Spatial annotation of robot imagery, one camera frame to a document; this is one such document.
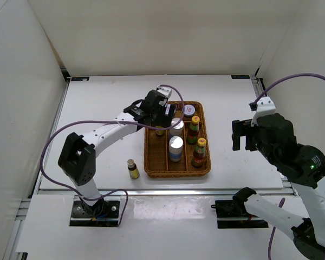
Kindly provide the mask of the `white lid jar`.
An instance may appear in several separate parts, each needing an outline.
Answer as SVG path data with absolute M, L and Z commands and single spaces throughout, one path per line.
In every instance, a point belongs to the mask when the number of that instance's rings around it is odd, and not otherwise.
M 184 121 L 191 121 L 192 117 L 195 115 L 196 109 L 193 105 L 184 106 Z

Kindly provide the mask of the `small amber bottle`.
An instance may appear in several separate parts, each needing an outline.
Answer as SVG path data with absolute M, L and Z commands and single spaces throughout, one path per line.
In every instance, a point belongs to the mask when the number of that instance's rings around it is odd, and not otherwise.
M 163 126 L 156 126 L 155 133 L 157 136 L 163 136 L 164 135 L 164 130 L 162 130 Z
M 139 170 L 137 168 L 137 165 L 133 159 L 128 159 L 127 160 L 127 168 L 129 172 L 129 176 L 132 179 L 137 179 L 140 176 Z

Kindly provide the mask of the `silver cap shaker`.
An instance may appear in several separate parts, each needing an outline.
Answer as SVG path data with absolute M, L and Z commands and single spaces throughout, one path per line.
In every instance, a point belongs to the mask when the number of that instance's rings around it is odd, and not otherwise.
M 171 121 L 171 125 L 174 126 L 168 131 L 168 139 L 172 137 L 182 137 L 184 122 L 180 118 L 173 118 Z
M 179 136 L 173 136 L 168 143 L 168 155 L 172 162 L 178 162 L 181 160 L 184 141 Z

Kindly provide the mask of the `red sauce bottle yellow cap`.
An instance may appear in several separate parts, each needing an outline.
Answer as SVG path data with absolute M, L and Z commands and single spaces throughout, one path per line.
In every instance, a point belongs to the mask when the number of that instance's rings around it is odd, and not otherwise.
M 205 138 L 199 138 L 197 140 L 191 161 L 193 167 L 199 168 L 203 165 L 206 156 L 206 144 L 207 141 Z

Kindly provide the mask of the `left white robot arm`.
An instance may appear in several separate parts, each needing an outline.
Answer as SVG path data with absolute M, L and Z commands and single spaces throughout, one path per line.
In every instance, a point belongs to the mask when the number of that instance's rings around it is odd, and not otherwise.
M 170 127 L 173 115 L 172 112 L 166 114 L 166 108 L 171 94 L 170 87 L 159 86 L 149 91 L 142 101 L 135 101 L 125 108 L 113 123 L 104 123 L 83 135 L 71 133 L 67 136 L 58 165 L 81 194 L 84 210 L 91 217 L 100 215 L 103 209 L 100 192 L 93 179 L 97 156 L 143 127 Z

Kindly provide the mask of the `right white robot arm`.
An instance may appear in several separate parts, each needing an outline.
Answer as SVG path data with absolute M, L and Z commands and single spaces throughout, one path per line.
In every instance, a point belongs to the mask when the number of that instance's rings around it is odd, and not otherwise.
M 233 212 L 262 218 L 291 239 L 307 259 L 325 259 L 325 156 L 314 146 L 297 143 L 293 124 L 278 113 L 232 122 L 233 150 L 246 138 L 246 150 L 259 151 L 284 175 L 301 197 L 308 213 L 304 218 L 267 201 L 251 188 L 237 192 Z

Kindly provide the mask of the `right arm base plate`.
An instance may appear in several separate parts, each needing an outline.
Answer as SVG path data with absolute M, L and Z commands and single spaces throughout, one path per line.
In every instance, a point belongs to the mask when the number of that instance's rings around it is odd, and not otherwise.
M 211 208 L 216 212 L 218 229 L 265 229 L 268 223 L 249 213 L 240 213 L 231 200 L 216 200 Z

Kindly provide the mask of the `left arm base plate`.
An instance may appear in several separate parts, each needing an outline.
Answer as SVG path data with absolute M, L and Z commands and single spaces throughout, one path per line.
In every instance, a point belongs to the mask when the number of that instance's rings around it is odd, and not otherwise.
M 73 227 L 117 227 L 119 224 L 119 200 L 101 200 L 89 206 L 81 199 L 74 199 L 69 226 Z

